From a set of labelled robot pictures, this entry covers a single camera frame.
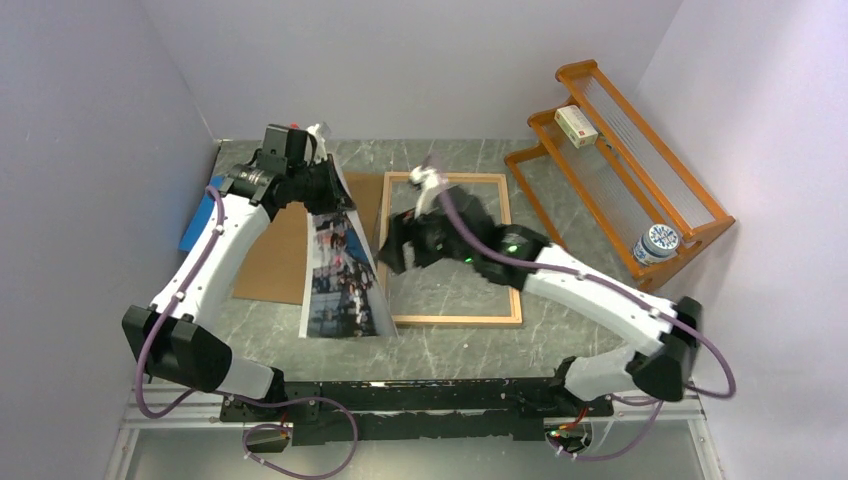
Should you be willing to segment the printed photo sheet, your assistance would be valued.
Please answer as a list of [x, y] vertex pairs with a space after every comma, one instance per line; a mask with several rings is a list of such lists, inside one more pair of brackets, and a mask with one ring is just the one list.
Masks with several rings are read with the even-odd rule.
[[306, 204], [301, 338], [395, 337], [372, 249], [348, 184], [327, 157], [319, 196]]

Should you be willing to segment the light wooden picture frame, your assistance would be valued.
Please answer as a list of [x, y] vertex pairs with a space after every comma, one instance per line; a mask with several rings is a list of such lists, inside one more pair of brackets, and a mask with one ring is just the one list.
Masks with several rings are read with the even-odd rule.
[[[387, 238], [389, 215], [414, 206], [414, 190], [407, 185], [407, 172], [384, 174], [378, 244]], [[495, 173], [449, 173], [452, 184], [460, 184], [481, 198], [498, 223], [511, 223], [506, 176]], [[400, 207], [392, 207], [398, 200]], [[445, 327], [518, 327], [523, 323], [519, 291], [488, 283], [471, 268], [443, 260], [426, 269], [412, 267], [411, 247], [406, 249], [404, 275], [392, 274], [378, 263], [378, 275], [395, 323], [399, 326], [438, 325]]]

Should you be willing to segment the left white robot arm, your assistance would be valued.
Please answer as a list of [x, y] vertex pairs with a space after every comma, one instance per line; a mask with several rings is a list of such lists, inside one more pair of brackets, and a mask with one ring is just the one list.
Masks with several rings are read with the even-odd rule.
[[324, 123], [270, 124], [249, 161], [206, 187], [212, 207], [182, 265], [148, 305], [129, 307], [122, 319], [137, 361], [137, 394], [151, 377], [243, 397], [262, 420], [284, 411], [283, 372], [235, 354], [210, 328], [247, 253], [280, 211], [291, 204], [313, 214], [352, 208], [327, 134]]

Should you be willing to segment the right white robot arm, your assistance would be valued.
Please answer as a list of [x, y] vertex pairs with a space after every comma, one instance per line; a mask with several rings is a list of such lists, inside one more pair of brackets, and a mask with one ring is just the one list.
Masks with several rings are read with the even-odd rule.
[[433, 166], [415, 168], [408, 180], [416, 203], [390, 216], [378, 252], [393, 273], [462, 262], [495, 285], [555, 301], [624, 340], [619, 350], [566, 361], [549, 390], [556, 411], [572, 415], [598, 397], [635, 389], [659, 401], [683, 399], [698, 350], [697, 301], [638, 291], [532, 229], [496, 223], [476, 196]]

